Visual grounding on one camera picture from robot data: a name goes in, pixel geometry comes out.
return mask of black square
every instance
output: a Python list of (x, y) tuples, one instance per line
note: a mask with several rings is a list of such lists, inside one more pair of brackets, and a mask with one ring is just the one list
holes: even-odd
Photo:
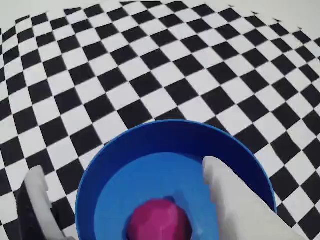
[(30, 68), (38, 63), (41, 63), (41, 58), (38, 50), (34, 50), (21, 57), (23, 69)]
[(5, 68), (0, 68), (0, 83), (2, 83), (5, 80)]
[(312, 174), (301, 187), (314, 204), (320, 200), (320, 191), (316, 190), (320, 189), (320, 176), (317, 172)]
[(253, 154), (268, 145), (267, 140), (262, 136), (254, 125), (250, 125), (246, 129), (235, 135), (241, 143), (243, 143)]
[(120, 86), (127, 81), (119, 68), (107, 71), (106, 73), (98, 76), (98, 79), (106, 92), (114, 89), (117, 86)]
[(38, 24), (42, 24), (44, 22), (47, 22), (48, 17), (47, 17), (47, 14), (44, 13), (44, 14), (32, 17), (31, 21), (32, 21), (32, 25), (36, 26)]
[(118, 110), (118, 113), (128, 129), (152, 119), (148, 109), (141, 102), (141, 100), (135, 101), (121, 108)]
[(315, 108), (320, 104), (320, 92), (312, 84), (304, 89), (301, 94), (312, 105), (312, 107)]
[(52, 96), (49, 84), (47, 80), (41, 81), (29, 87), (29, 93), (31, 101), (36, 104), (44, 99)]
[(141, 2), (147, 9), (154, 8), (156, 6), (162, 5), (160, 1), (142, 1)]
[(76, 132), (70, 138), (79, 157), (102, 144), (92, 125)]
[(10, 77), (7, 81), (6, 81), (6, 86), (8, 88), (8, 93), (9, 95), (25, 88), (26, 85), (26, 81), (25, 81), (25, 75), (23, 72), (18, 73), (17, 75)]
[(60, 93), (54, 99), (60, 114), (64, 114), (81, 105), (80, 98), (74, 88)]
[(275, 109), (272, 113), (287, 130), (300, 120), (298, 115), (286, 102)]
[(120, 4), (122, 5), (122, 6), (126, 6), (126, 5), (129, 5), (129, 4), (132, 4), (133, 3), (133, 1), (121, 1), (120, 2)]
[(80, 11), (80, 10), (81, 10), (80, 7), (75, 7), (75, 8), (65, 9), (65, 10), (63, 10), (63, 11), (64, 11), (65, 15), (68, 16), (68, 15), (73, 14), (73, 13), (76, 13), (76, 12), (78, 12), (78, 11)]
[(285, 100), (289, 100), (291, 97), (298, 93), (298, 91), (285, 77), (274, 83), (272, 86)]
[(181, 42), (193, 53), (205, 49), (208, 45), (198, 36), (190, 36), (181, 40)]
[(52, 43), (54, 42), (56, 39), (55, 39), (55, 36), (52, 32), (49, 32), (45, 35), (41, 35), (41, 36), (37, 36), (36, 37), (36, 42), (38, 43), (38, 47), (42, 47), (44, 45), (47, 45), (49, 43)]
[(197, 61), (197, 59), (192, 56), (185, 56), (174, 61), (174, 64), (179, 68), (179, 70), (185, 75), (189, 76), (195, 72), (202, 70), (204, 67)]
[(59, 29), (64, 26), (67, 26), (69, 24), (69, 22), (66, 17), (61, 17), (61, 18), (52, 20), (50, 22), (50, 24), (51, 24), (52, 29), (55, 30), (55, 29)]
[(66, 52), (69, 52), (73, 49), (80, 48), (80, 43), (75, 35), (69, 36), (67, 38), (64, 38), (60, 41), (58, 41), (59, 47), (61, 52), (64, 54)]
[(232, 69), (224, 62), (208, 68), (208, 71), (220, 84), (224, 84), (237, 77)]
[(136, 52), (131, 48), (130, 45), (124, 46), (118, 50), (115, 50), (111, 52), (111, 56), (115, 60), (116, 64), (121, 65), (124, 64), (125, 62), (128, 62), (138, 55)]
[(223, 111), (235, 105), (228, 94), (226, 94), (226, 92), (220, 86), (205, 93), (202, 95), (202, 98), (215, 115), (218, 115), (219, 113), (222, 113)]
[(292, 141), (287, 132), (273, 141), (271, 146), (284, 164), (300, 152), (299, 147)]
[(316, 138), (313, 140), (304, 150), (303, 152), (308, 157), (312, 165), (315, 167), (315, 169), (318, 169), (320, 167), (320, 142)]
[(20, 33), (18, 33), (17, 37), (18, 37), (18, 42), (22, 43), (28, 39), (31, 39), (35, 36), (34, 31), (32, 28), (29, 28), (27, 30), (24, 30)]
[(301, 46), (295, 50), (306, 62), (310, 62), (316, 57), (305, 47)]
[(249, 23), (251, 23), (255, 28), (260, 28), (265, 26), (265, 24), (257, 16), (248, 16), (245, 18)]
[(132, 43), (136, 40), (142, 39), (147, 36), (147, 34), (139, 26), (124, 31), (122, 35), (129, 43)]
[(107, 53), (107, 50), (101, 41), (85, 46), (83, 51), (89, 61)]
[(53, 202), (51, 211), (57, 218), (56, 223), (60, 229), (66, 229), (76, 222), (74, 211), (72, 210), (67, 197)]
[(272, 63), (283, 75), (287, 75), (296, 68), (295, 65), (285, 55), (278, 56), (272, 61)]
[(155, 19), (155, 17), (149, 11), (139, 12), (132, 17), (138, 24), (143, 24)]
[(240, 33), (235, 30), (230, 24), (224, 25), (224, 26), (220, 26), (216, 29), (218, 31), (218, 33), (220, 33), (226, 40), (232, 39), (238, 35), (240, 35)]
[(320, 134), (320, 116), (314, 110), (303, 121), (316, 136)]
[(283, 41), (282, 38), (272, 40), (271, 42), (283, 53), (292, 50), (292, 48), (285, 41)]
[(311, 82), (314, 82), (319, 78), (319, 75), (308, 64), (300, 67), (299, 69)]
[(6, 167), (25, 158), (18, 137), (1, 144), (0, 150)]
[(313, 207), (300, 221), (299, 226), (309, 239), (314, 239), (320, 233), (320, 213)]
[(8, 239), (10, 240), (20, 240), (20, 226), (19, 220), (13, 220), (3, 225), (5, 233), (7, 234)]
[(207, 30), (212, 29), (208, 23), (202, 19), (193, 20), (187, 23), (196, 33), (201, 33)]
[(93, 5), (88, 7), (84, 10), (85, 15), (90, 18), (99, 14), (103, 14), (104, 11), (102, 10), (100, 4)]
[(255, 95), (247, 98), (238, 106), (252, 122), (257, 121), (269, 112)]
[(67, 69), (62, 56), (57, 56), (43, 63), (45, 73), (49, 77), (61, 73)]
[(176, 41), (176, 37), (167, 29), (150, 36), (159, 47)]
[(252, 49), (250, 51), (247, 51), (246, 53), (243, 54), (245, 59), (251, 63), (252, 66), (255, 68), (261, 66), (262, 64), (265, 64), (268, 62), (265, 56), (262, 55), (256, 48)]
[(77, 159), (58, 169), (56, 173), (65, 193), (68, 195), (78, 189), (84, 169)]
[(68, 136), (61, 117), (43, 124), (40, 126), (40, 130), (47, 147)]
[(74, 32), (77, 34), (77, 33), (80, 33), (82, 31), (85, 31), (87, 29), (91, 29), (92, 25), (89, 22), (89, 20), (86, 19), (86, 20), (83, 20), (83, 21), (80, 21), (80, 22), (72, 24), (72, 28), (73, 28)]
[(8, 31), (4, 32), (2, 35), (2, 42), (4, 43), (5, 41), (7, 41), (8, 39), (10, 39), (11, 37), (13, 37), (14, 35), (16, 35), (16, 27), (13, 26), (12, 28), (10, 28)]
[(197, 92), (186, 79), (172, 83), (166, 86), (165, 89), (177, 105), (183, 104), (198, 96)]
[(285, 166), (270, 177), (270, 181), (275, 193), (282, 201), (289, 197), (299, 187), (298, 183)]
[(286, 207), (283, 203), (281, 203), (276, 208), (276, 213), (290, 228), (292, 228), (294, 225), (296, 225), (296, 221), (291, 216), (291, 214), (288, 212), (288, 210), (286, 209)]
[(22, 188), (23, 185), (24, 185), (24, 187), (25, 187), (25, 184), (22, 183), (22, 184), (21, 184), (21, 187), (20, 187), (19, 189), (13, 191), (13, 195), (14, 195), (14, 198), (15, 198), (16, 201), (18, 201), (19, 192), (21, 191), (20, 189)]
[(108, 12), (107, 14), (113, 22), (128, 16), (128, 13), (123, 8), (118, 8)]
[(258, 46), (268, 40), (257, 29), (247, 32), (244, 36), (255, 46)]
[(69, 70), (69, 73), (74, 82), (74, 85), (81, 84), (89, 79), (92, 79), (95, 76), (89, 63), (77, 66)]
[(0, 101), (0, 121), (11, 115), (9, 98)]
[(95, 30), (101, 39), (106, 39), (119, 32), (118, 29), (112, 23), (105, 26), (97, 27)]
[(8, 176), (5, 169), (0, 170), (0, 196), (6, 195), (12, 192)]
[(182, 114), (179, 108), (176, 107), (155, 118), (156, 121), (168, 119), (185, 119), (185, 116)]
[(168, 3), (166, 6), (174, 12), (178, 12), (188, 8), (182, 1), (173, 1)]
[(195, 11), (200, 17), (204, 17), (210, 14), (214, 14), (215, 12), (208, 7), (208, 5), (206, 4), (202, 4), (200, 6), (196, 6), (194, 8), (192, 8), (193, 11)]
[(20, 17), (19, 19), (15, 20), (15, 24), (21, 23), (23, 20), (26, 20), (26, 19), (29, 19), (29, 18), (30, 18), (30, 15)]
[(160, 49), (149, 52), (141, 58), (150, 70), (170, 62), (169, 58)]
[(26, 163), (28, 164), (29, 169), (35, 166), (41, 166), (45, 175), (55, 170), (47, 149), (44, 149), (32, 156), (27, 157)]
[(218, 120), (218, 118), (216, 118), (216, 117), (213, 117), (210, 120), (206, 121), (205, 124), (208, 124), (208, 125), (213, 126), (213, 127), (217, 128), (217, 129), (220, 129), (220, 130), (222, 130), (222, 131), (224, 131), (226, 133), (229, 133), (225, 129), (225, 127), (221, 124), (221, 122)]
[(219, 12), (219, 14), (228, 22), (232, 22), (236, 19), (239, 19), (241, 16), (232, 8), (228, 8), (226, 10), (223, 10)]
[(180, 18), (178, 18), (176, 15), (172, 14), (172, 15), (169, 15), (169, 16), (164, 16), (164, 17), (161, 17), (159, 19), (167, 28), (171, 28), (175, 25), (178, 25), (178, 24), (182, 24), (183, 22), (181, 21)]
[(140, 98), (162, 87), (151, 72), (137, 77), (136, 79), (130, 81), (130, 84)]
[(227, 41), (213, 46), (212, 49), (219, 54), (223, 60), (227, 60), (239, 54)]
[(32, 107), (28, 107), (20, 112), (15, 113), (13, 118), (18, 134), (22, 134), (23, 132), (38, 125), (34, 109)]
[(19, 48), (18, 46), (15, 46), (14, 48), (10, 49), (9, 51), (6, 51), (3, 54), (3, 62), (4, 65), (10, 63), (12, 60), (15, 60), (20, 56)]
[(114, 106), (105, 94), (87, 102), (84, 107), (93, 123), (115, 111)]
[(289, 32), (279, 23), (271, 25), (270, 28), (275, 31), (280, 37), (289, 34)]
[(314, 40), (314, 42), (320, 47), (320, 37)]
[(264, 89), (269, 85), (256, 70), (246, 73), (241, 77), (241, 79), (254, 93), (259, 92), (261, 89)]
[(296, 37), (301, 43), (306, 44), (311, 41), (311, 39), (305, 35), (302, 31), (297, 31), (292, 34), (293, 36)]

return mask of checkerboard mat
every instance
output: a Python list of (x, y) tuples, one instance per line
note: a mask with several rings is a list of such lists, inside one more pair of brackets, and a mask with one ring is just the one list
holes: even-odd
[(84, 170), (117, 135), (188, 119), (243, 142), (278, 215), (320, 238), (320, 39), (232, 6), (118, 2), (18, 19), (0, 34), (0, 239), (19, 239), (15, 196), (41, 165), (52, 211), (77, 237)]

